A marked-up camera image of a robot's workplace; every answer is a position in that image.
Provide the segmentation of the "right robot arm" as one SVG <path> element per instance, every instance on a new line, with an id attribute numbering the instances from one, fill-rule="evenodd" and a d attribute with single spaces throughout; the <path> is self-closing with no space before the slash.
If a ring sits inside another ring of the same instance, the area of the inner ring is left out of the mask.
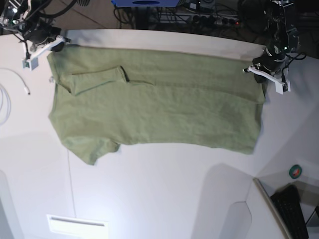
<path id="1" fill-rule="evenodd" d="M 0 27 L 10 31 L 22 43 L 26 58 L 31 57 L 39 47 L 53 43 L 58 38 L 62 42 L 49 47 L 50 51 L 59 52 L 65 44 L 70 43 L 69 38 L 62 35 L 62 29 L 53 26 L 53 21 L 69 11 L 76 0 L 71 1 L 64 9 L 57 13 L 44 12 L 50 0 L 2 0 L 0 2 Z"/>

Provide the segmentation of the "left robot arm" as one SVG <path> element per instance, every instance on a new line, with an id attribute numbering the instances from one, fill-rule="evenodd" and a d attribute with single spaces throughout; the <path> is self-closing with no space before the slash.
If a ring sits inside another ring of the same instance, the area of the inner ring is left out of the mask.
<path id="1" fill-rule="evenodd" d="M 293 61 L 304 60 L 306 53 L 297 52 L 300 41 L 297 30 L 297 11 L 293 0 L 260 0 L 265 30 L 270 36 L 261 56 L 252 60 L 252 66 L 243 71 L 254 74 L 257 83 L 262 84 L 270 80 L 280 84 L 283 91 L 288 90 L 288 70 Z"/>

